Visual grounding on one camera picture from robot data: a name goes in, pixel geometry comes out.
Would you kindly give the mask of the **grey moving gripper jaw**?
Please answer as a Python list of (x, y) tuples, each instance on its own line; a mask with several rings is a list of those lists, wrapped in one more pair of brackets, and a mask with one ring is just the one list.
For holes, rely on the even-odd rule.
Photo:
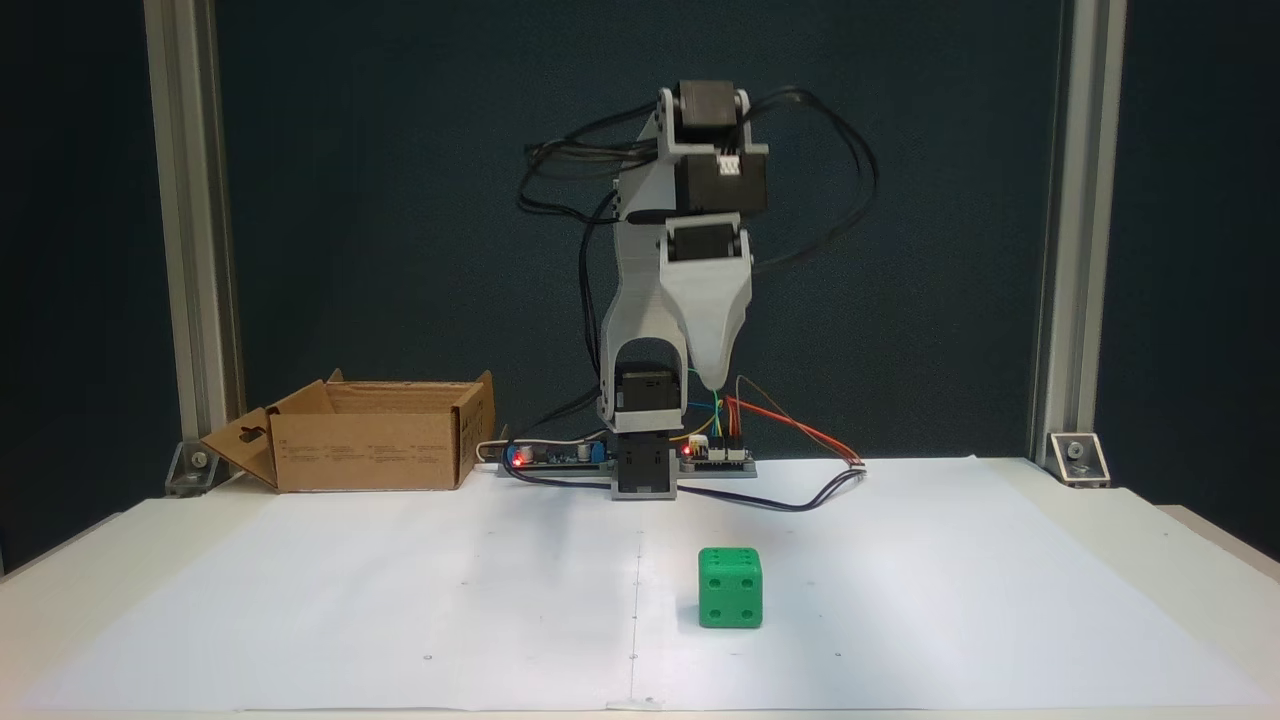
[(675, 307), (703, 384), (721, 389), (728, 379), (733, 343), (751, 300), (751, 270), (666, 268), (663, 291)]

